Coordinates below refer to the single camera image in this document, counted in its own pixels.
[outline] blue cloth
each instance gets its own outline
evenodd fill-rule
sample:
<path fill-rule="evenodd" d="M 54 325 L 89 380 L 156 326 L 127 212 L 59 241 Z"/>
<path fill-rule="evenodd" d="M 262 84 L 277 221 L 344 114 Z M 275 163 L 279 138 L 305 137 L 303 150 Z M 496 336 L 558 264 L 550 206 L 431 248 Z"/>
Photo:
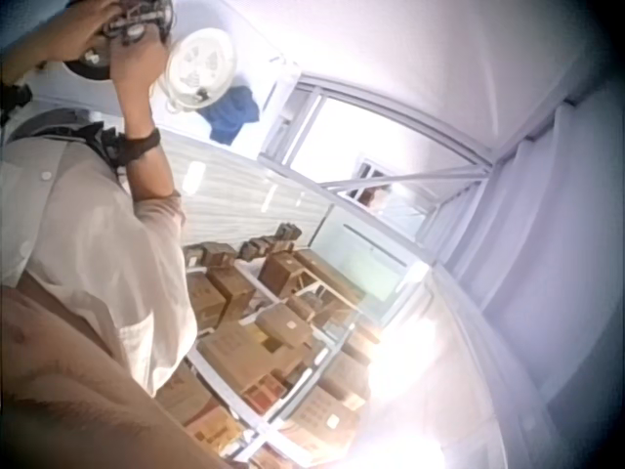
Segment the blue cloth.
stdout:
<path fill-rule="evenodd" d="M 260 111 L 247 86 L 230 88 L 216 103 L 197 111 L 211 124 L 211 140 L 232 145 L 243 124 L 258 122 Z"/>

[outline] metal shelving rack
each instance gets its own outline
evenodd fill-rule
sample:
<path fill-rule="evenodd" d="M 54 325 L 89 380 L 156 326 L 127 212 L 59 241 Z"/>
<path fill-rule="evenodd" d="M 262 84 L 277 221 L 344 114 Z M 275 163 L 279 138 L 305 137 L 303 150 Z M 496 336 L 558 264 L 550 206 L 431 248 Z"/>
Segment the metal shelving rack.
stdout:
<path fill-rule="evenodd" d="M 257 272 L 260 270 L 263 259 L 257 259 L 251 263 L 236 260 L 234 266 L 260 291 L 265 295 L 271 303 L 259 311 L 246 316 L 241 319 L 239 323 L 241 325 L 247 325 L 253 323 L 256 318 L 264 311 L 272 306 L 282 303 L 267 287 L 262 284 L 257 277 Z M 206 268 L 190 268 L 188 273 L 203 272 L 206 273 Z M 246 462 L 248 461 L 256 451 L 258 451 L 264 444 L 271 445 L 274 449 L 282 453 L 285 457 L 291 459 L 302 467 L 310 467 L 312 463 L 312 457 L 303 448 L 291 442 L 284 437 L 280 432 L 282 424 L 293 411 L 300 405 L 302 400 L 309 394 L 313 387 L 319 381 L 321 375 L 334 360 L 334 358 L 341 351 L 344 343 L 350 337 L 352 330 L 354 329 L 354 323 L 359 316 L 360 312 L 357 307 L 350 301 L 348 301 L 343 295 L 337 292 L 334 288 L 327 285 L 320 278 L 316 277 L 310 272 L 307 272 L 314 282 L 296 292 L 296 295 L 302 295 L 308 291 L 315 291 L 320 286 L 330 291 L 333 295 L 346 303 L 348 306 L 354 309 L 354 312 L 347 321 L 345 333 L 338 339 L 333 339 L 323 330 L 312 325 L 312 335 L 325 343 L 325 348 L 314 359 L 314 367 L 309 369 L 302 375 L 300 380 L 291 389 L 291 391 L 282 399 L 280 399 L 270 410 L 263 416 L 256 413 L 245 401 L 238 396 L 228 383 L 219 375 L 219 373 L 208 363 L 197 351 L 195 345 L 191 348 L 187 354 L 188 361 L 193 365 L 197 373 L 206 381 L 211 390 L 217 394 L 220 399 L 229 407 L 230 412 L 235 414 L 242 422 L 246 424 L 253 432 L 254 436 L 249 442 L 240 443 L 239 448 L 234 451 L 227 451 L 223 453 L 223 456 L 232 456 L 235 461 Z M 201 334 L 210 332 L 210 330 L 201 331 Z"/>

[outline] man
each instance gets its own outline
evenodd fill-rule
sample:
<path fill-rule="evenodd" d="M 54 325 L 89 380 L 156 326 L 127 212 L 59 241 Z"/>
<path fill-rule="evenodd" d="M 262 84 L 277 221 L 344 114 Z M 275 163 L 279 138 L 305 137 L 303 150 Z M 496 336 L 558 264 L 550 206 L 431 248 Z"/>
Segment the man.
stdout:
<path fill-rule="evenodd" d="M 31 68 L 77 59 L 120 13 L 113 0 L 85 0 L 23 38 L 3 57 L 3 103 Z M 181 199 L 149 106 L 167 53 L 155 26 L 137 44 L 110 48 L 125 125 L 116 164 L 93 126 L 74 125 L 69 136 L 47 127 L 2 148 L 2 282 L 80 331 L 154 395 L 197 329 Z M 120 162 L 132 197 L 118 181 Z"/>

